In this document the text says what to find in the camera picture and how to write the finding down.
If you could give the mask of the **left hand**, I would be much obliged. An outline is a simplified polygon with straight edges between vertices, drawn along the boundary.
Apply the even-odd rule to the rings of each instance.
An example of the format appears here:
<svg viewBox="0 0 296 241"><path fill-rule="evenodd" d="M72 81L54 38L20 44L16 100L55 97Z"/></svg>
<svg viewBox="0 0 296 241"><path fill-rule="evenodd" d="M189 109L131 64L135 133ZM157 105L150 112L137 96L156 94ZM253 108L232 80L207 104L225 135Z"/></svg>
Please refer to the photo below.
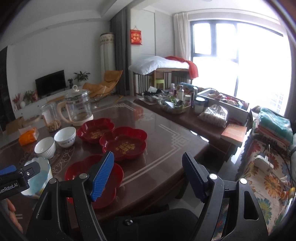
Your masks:
<svg viewBox="0 0 296 241"><path fill-rule="evenodd" d="M7 201L9 217L10 217L11 221L18 228L18 230L21 233L23 233L23 227L20 225L20 223L18 222L16 215L15 215L15 211L16 211L15 206L12 204L12 202L9 199L6 199L6 201Z"/></svg>

